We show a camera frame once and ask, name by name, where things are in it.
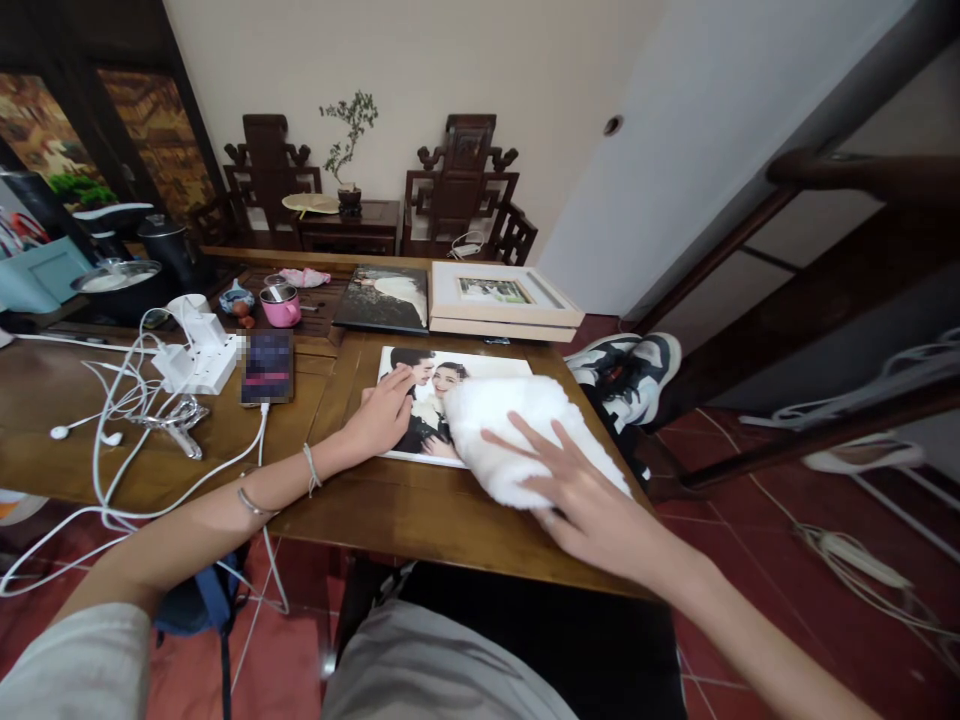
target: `bonsai plant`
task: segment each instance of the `bonsai plant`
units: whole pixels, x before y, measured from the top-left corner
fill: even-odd
[[[60,202],[77,204],[84,210],[96,210],[117,202],[117,196],[112,190],[86,175],[51,175],[50,187]]]
[[[324,170],[333,174],[340,184],[337,195],[340,198],[340,214],[356,216],[360,214],[360,188],[356,183],[345,183],[340,179],[340,170],[353,160],[353,151],[357,147],[357,140],[368,127],[373,127],[373,121],[379,117],[377,106],[373,104],[373,95],[357,90],[353,100],[347,103],[341,100],[336,105],[320,108],[320,115],[335,117],[343,120],[349,127],[347,143],[337,142],[330,148],[330,157],[323,164]]]

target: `black and white sneaker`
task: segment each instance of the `black and white sneaker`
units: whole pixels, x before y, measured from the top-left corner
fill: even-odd
[[[642,339],[634,333],[608,335],[590,343],[580,352],[568,355],[564,361],[579,384],[596,386],[602,376],[630,357]]]
[[[626,425],[645,425],[657,416],[660,392],[680,369],[680,357],[680,341],[667,333],[650,333],[637,343],[603,403],[617,432]]]

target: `silver bracelet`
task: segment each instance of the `silver bracelet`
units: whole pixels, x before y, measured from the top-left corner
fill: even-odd
[[[270,510],[264,510],[262,507],[255,505],[253,501],[247,497],[247,494],[243,491],[243,488],[237,489],[237,497],[240,498],[240,502],[246,506],[247,510],[252,512],[257,517],[273,517],[274,515],[278,514]]]
[[[310,482],[307,484],[307,497],[313,497],[313,491],[323,487],[320,478],[317,476],[317,469],[313,466],[313,453],[310,452],[310,446],[303,444],[303,452],[307,456],[307,464],[310,466]]]

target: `wooden chair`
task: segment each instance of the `wooden chair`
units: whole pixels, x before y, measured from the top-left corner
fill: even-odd
[[[278,224],[289,221],[290,211],[283,198],[296,193],[320,193],[320,168],[307,165],[310,148],[294,147],[286,141],[284,115],[244,115],[247,142],[226,145],[224,151],[233,165],[224,165],[232,193],[248,208],[260,208],[271,235]]]
[[[246,209],[240,193],[218,195],[206,205],[190,212],[190,224],[201,245],[243,245],[250,233]]]
[[[508,172],[507,167],[519,153],[515,148],[503,152],[491,146],[496,122],[496,115],[450,115],[444,144],[434,148],[433,154],[425,146],[417,151],[423,169],[407,172],[402,255],[446,257],[451,242],[481,221],[489,227],[489,232],[484,231],[488,245],[499,247],[506,242],[511,247],[510,262],[522,265],[526,260],[527,235],[532,242],[536,228],[512,203],[520,173]],[[488,159],[492,172],[486,169]],[[516,227],[503,234],[511,216],[518,221]],[[424,239],[413,238],[417,217],[426,220]]]
[[[494,239],[494,260],[504,265],[523,265],[537,239],[537,228],[527,220],[523,210],[512,202],[500,206],[500,215],[505,221],[503,233]]]

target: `framed photo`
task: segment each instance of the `framed photo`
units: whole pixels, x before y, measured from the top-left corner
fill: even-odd
[[[583,312],[536,268],[434,262],[430,294],[431,324],[439,319],[576,328],[583,320]]]
[[[526,360],[385,346],[380,355],[377,382],[399,363],[412,367],[416,380],[410,388],[413,396],[410,427],[393,450],[383,457],[448,467],[466,465],[457,455],[450,437],[443,407],[444,396],[470,378],[533,375]]]
[[[414,268],[357,265],[333,324],[404,335],[428,335],[427,273]]]
[[[460,299],[471,303],[511,303],[514,305],[533,305],[533,298],[519,280],[488,280],[485,278],[457,278],[460,287]]]

